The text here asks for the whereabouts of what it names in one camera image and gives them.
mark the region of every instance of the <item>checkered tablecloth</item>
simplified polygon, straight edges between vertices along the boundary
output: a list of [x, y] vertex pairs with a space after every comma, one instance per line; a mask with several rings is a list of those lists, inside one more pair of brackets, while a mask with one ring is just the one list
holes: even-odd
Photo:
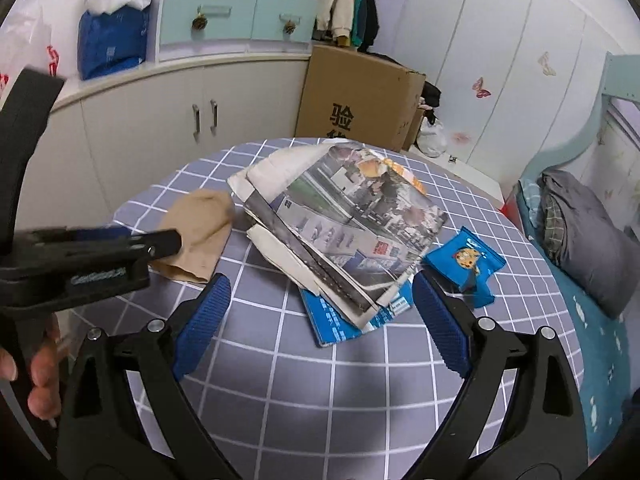
[[[228, 190], [225, 181], [236, 171], [279, 148], [315, 142], [267, 140], [214, 153], [124, 204], [114, 220], [151, 231], [182, 194]], [[408, 166], [449, 213], [438, 244], [466, 226], [506, 258], [489, 280], [495, 303], [476, 314], [507, 330], [553, 327], [579, 384], [584, 370], [574, 326], [536, 249], [467, 186], [438, 168], [380, 151]], [[434, 435], [462, 380], [445, 367], [415, 309], [382, 330], [318, 348], [297, 287], [249, 243], [239, 202], [236, 212], [216, 269], [231, 280], [232, 305], [200, 367], [182, 381], [204, 427], [246, 480], [400, 478]], [[199, 292], [199, 286], [153, 274], [148, 289], [77, 309], [75, 329], [79, 336], [93, 325], [109, 334], [136, 332]], [[139, 375], [129, 379], [150, 441], [168, 453]], [[514, 373], [506, 372], [476, 452], [493, 445], [513, 382]]]

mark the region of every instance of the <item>light blue bed frame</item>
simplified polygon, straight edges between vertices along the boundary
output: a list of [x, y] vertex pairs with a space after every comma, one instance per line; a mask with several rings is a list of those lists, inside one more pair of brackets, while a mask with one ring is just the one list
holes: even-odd
[[612, 97], [640, 103], [640, 56], [607, 57], [600, 78], [600, 89], [591, 115], [582, 130], [567, 143], [534, 156], [522, 173], [523, 178], [536, 180], [549, 166], [563, 166], [582, 155], [596, 139], [602, 117]]

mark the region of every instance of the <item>blue bedsheet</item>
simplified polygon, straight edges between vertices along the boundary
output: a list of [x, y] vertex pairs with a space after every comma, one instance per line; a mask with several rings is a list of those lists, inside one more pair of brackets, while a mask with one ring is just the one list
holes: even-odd
[[613, 440], [622, 422], [622, 402], [629, 397], [626, 328], [619, 319], [605, 316], [591, 297], [546, 257], [520, 192], [517, 203], [525, 236], [547, 262], [574, 322], [584, 362], [580, 403], [587, 429], [589, 456], [595, 458]]

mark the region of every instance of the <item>blue book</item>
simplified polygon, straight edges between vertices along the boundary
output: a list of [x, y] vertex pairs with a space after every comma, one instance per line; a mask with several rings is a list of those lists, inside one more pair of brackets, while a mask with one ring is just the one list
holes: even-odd
[[305, 304], [306, 313], [309, 315], [311, 325], [316, 333], [318, 344], [324, 348], [340, 341], [355, 339], [362, 334], [380, 328], [399, 314], [409, 310], [414, 306], [411, 286], [410, 280], [404, 282], [404, 285], [389, 306], [381, 308], [362, 330], [345, 321], [337, 309], [331, 306], [324, 298], [314, 296], [311, 292], [302, 288], [300, 293], [302, 302]]

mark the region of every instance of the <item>metal screw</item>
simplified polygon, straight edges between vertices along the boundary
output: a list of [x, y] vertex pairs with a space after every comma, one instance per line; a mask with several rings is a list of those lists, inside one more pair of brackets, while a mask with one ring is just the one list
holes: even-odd
[[162, 321], [162, 319], [152, 319], [146, 324], [146, 329], [149, 330], [149, 332], [162, 332], [163, 328], [164, 321]]
[[89, 330], [89, 332], [86, 333], [86, 338], [90, 341], [96, 341], [97, 339], [100, 339], [101, 335], [102, 330], [100, 330], [99, 328], [92, 328]]
[[540, 329], [540, 333], [545, 339], [553, 339], [556, 337], [556, 331], [550, 326], [543, 326], [542, 329]]
[[478, 319], [478, 326], [482, 330], [493, 330], [495, 328], [495, 321], [490, 317], [481, 317]]

